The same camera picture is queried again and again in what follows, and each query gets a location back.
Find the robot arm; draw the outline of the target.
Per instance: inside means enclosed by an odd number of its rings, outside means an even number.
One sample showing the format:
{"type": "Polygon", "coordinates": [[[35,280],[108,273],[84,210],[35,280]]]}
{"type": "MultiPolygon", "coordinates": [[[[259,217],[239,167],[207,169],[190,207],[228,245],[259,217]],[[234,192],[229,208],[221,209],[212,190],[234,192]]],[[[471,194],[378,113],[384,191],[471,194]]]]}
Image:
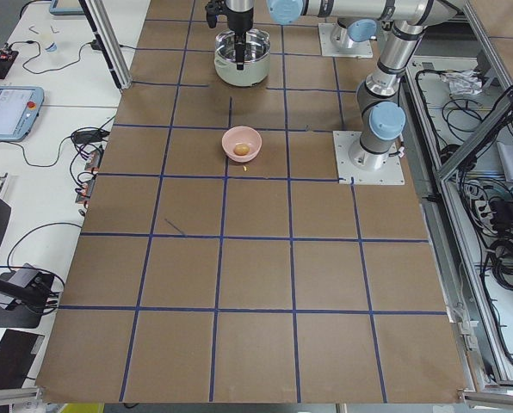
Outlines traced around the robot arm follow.
{"type": "Polygon", "coordinates": [[[349,148],[355,167],[376,171],[389,158],[392,143],[405,127],[405,112],[394,101],[400,78],[417,50],[424,30],[443,23],[461,11],[464,1],[268,1],[272,18],[287,25],[302,15],[368,18],[391,22],[376,69],[360,84],[357,101],[363,130],[349,148]]]}
{"type": "MultiPolygon", "coordinates": [[[[224,15],[233,32],[234,62],[236,69],[244,69],[246,38],[253,28],[254,1],[209,1],[206,5],[207,24],[214,28],[218,15],[224,15]]],[[[281,25],[293,23],[308,10],[307,1],[267,1],[270,16],[281,25]]],[[[331,32],[331,42],[347,48],[374,36],[377,23],[370,19],[338,17],[331,32]]]]}

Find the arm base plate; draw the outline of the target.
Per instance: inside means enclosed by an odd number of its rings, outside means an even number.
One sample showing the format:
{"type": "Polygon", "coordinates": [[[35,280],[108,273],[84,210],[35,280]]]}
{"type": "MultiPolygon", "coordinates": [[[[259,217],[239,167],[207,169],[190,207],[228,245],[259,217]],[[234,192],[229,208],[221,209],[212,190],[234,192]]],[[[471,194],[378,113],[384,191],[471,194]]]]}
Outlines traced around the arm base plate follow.
{"type": "Polygon", "coordinates": [[[370,40],[353,41],[346,28],[337,23],[319,23],[318,34],[321,54],[325,57],[370,59],[373,50],[370,40]]]}
{"type": "Polygon", "coordinates": [[[366,152],[358,131],[334,131],[334,149],[338,182],[354,185],[404,185],[405,179],[398,155],[390,157],[395,144],[384,154],[366,152]]]}

